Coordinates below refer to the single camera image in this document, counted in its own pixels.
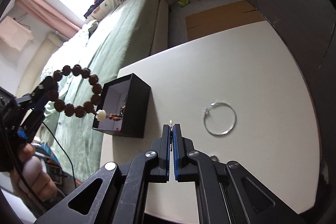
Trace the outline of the person's left hand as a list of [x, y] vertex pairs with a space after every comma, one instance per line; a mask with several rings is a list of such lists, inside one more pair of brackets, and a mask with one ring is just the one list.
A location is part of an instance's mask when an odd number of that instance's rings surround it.
[[[43, 202], [55, 198], [58, 190], [50, 176], [43, 170], [41, 161], [35, 156], [35, 148], [31, 144], [26, 144], [18, 153], [18, 157], [23, 164], [22, 175], [37, 197]], [[28, 203], [35, 200], [15, 168], [10, 172], [10, 180], [14, 193], [22, 201]]]

